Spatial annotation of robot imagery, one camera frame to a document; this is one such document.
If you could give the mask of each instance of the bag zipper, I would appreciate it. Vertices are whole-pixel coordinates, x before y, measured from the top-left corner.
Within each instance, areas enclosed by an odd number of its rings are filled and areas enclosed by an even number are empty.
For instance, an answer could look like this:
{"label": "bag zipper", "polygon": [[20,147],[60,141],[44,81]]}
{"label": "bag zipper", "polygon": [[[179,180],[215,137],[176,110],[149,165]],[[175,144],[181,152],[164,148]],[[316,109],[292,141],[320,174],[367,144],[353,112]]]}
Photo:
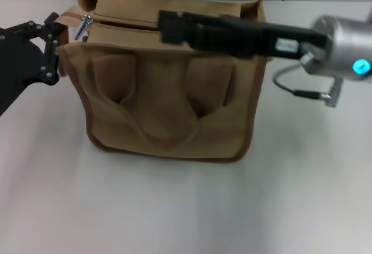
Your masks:
{"label": "bag zipper", "polygon": [[[88,29],[88,26],[93,23],[93,17],[90,15],[84,15],[79,27],[77,28],[77,33],[75,34],[75,41],[79,40],[81,36],[86,32]],[[130,29],[138,29],[138,30],[148,30],[148,31],[159,31],[156,27],[151,26],[136,26],[133,24],[127,24],[127,23],[117,23],[117,22],[106,22],[103,20],[99,21],[100,24],[104,24],[107,26],[115,26],[115,27],[124,27],[124,28],[130,28]]]}

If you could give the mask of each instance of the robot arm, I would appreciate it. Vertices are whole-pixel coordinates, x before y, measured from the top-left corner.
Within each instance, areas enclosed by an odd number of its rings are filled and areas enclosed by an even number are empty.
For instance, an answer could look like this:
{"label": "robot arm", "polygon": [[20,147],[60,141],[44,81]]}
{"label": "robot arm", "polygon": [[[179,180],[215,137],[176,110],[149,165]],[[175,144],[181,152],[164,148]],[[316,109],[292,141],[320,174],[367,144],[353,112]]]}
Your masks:
{"label": "robot arm", "polygon": [[[67,27],[54,23],[57,17],[52,13],[43,26],[31,21],[0,28],[0,115],[30,84],[58,82],[56,39]],[[44,53],[30,41],[37,37],[45,41]]]}
{"label": "robot arm", "polygon": [[[58,15],[52,13],[42,26],[28,22],[7,29],[0,28],[0,115],[32,83],[54,85],[58,82],[57,37],[67,27],[55,23]],[[89,25],[83,21],[79,34]],[[246,22],[233,16],[210,17],[160,11],[158,30],[161,41],[180,45],[187,42],[191,48],[238,58],[255,55],[299,60],[299,66],[309,74],[335,78],[329,92],[291,90],[309,99],[321,99],[335,107],[344,78],[369,80],[371,75],[372,25],[366,22],[324,16],[312,29],[280,26],[270,23]],[[41,52],[30,40],[40,37],[45,41]]]}
{"label": "robot arm", "polygon": [[291,90],[277,79],[294,67],[279,71],[274,83],[309,99],[320,99],[335,107],[344,79],[370,80],[372,25],[368,22],[323,16],[312,29],[246,22],[234,16],[209,17],[175,12],[159,13],[158,28],[162,41],[187,42],[191,48],[238,58],[254,55],[299,60],[307,73],[334,78],[328,92]]}

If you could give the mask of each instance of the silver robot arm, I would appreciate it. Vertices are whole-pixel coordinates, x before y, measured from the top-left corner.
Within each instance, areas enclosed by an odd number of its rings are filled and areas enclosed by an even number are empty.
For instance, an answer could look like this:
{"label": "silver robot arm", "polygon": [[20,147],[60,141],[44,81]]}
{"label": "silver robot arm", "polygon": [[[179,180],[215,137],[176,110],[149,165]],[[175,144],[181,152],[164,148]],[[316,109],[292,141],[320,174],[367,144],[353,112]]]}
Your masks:
{"label": "silver robot arm", "polygon": [[323,48],[302,43],[304,55],[300,63],[312,75],[333,77],[334,83],[322,100],[335,107],[344,79],[369,81],[372,61],[372,14],[366,22],[340,17],[319,17],[312,29],[325,34],[327,42]]}

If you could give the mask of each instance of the brown leather trim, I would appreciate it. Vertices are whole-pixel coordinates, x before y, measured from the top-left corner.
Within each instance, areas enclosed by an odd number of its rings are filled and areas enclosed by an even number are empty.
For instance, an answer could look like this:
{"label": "brown leather trim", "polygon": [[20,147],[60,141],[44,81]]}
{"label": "brown leather trim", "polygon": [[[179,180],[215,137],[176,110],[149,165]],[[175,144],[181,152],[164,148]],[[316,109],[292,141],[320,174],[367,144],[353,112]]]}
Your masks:
{"label": "brown leather trim", "polygon": [[79,19],[79,20],[81,20],[83,18],[82,15],[79,15],[79,14],[76,14],[76,13],[71,13],[71,12],[63,13],[61,16],[73,17],[73,18]]}
{"label": "brown leather trim", "polygon": [[[58,45],[60,46],[68,44],[69,43],[69,29],[66,28],[59,36],[57,36],[56,40],[58,41]],[[58,71],[61,77],[65,77],[67,75],[62,65],[58,65]]]}
{"label": "brown leather trim", "polygon": [[265,71],[265,65],[266,61],[260,60],[259,66],[256,68],[255,78],[253,81],[253,90],[251,93],[251,97],[249,98],[248,102],[248,115],[246,118],[246,136],[244,144],[241,148],[241,150],[237,153],[236,156],[233,158],[225,158],[225,159],[219,159],[219,158],[172,158],[172,157],[163,157],[163,156],[155,156],[155,155],[148,155],[144,153],[139,152],[132,152],[127,151],[124,149],[117,149],[117,148],[110,148],[108,146],[105,146],[101,141],[99,141],[92,133],[92,110],[89,103],[89,100],[86,96],[86,94],[83,91],[83,88],[81,87],[76,70],[73,68],[73,65],[71,64],[69,58],[66,55],[66,50],[63,47],[58,48],[58,55],[63,60],[64,69],[66,70],[67,74],[69,75],[72,84],[74,85],[77,93],[79,94],[79,97],[81,99],[81,102],[83,103],[84,111],[85,111],[85,118],[87,122],[87,135],[91,142],[98,148],[102,149],[103,151],[108,152],[120,152],[120,153],[130,153],[135,155],[143,155],[143,156],[151,156],[151,157],[157,157],[157,158],[166,158],[166,159],[179,159],[179,160],[190,160],[190,161],[200,161],[200,162],[211,162],[211,163],[231,163],[234,161],[240,160],[249,149],[249,146],[252,142],[252,136],[253,136],[253,125],[255,121],[255,114],[257,109],[257,103],[259,99],[259,95],[261,92],[261,86]]}

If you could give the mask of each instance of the blue led light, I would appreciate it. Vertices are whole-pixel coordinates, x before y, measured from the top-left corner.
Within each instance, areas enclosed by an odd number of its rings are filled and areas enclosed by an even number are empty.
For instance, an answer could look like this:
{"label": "blue led light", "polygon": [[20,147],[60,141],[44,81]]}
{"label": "blue led light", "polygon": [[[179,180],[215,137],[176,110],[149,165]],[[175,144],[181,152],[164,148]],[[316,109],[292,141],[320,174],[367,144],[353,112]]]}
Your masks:
{"label": "blue led light", "polygon": [[355,73],[363,75],[371,70],[371,64],[365,59],[359,59],[354,62],[353,70]]}

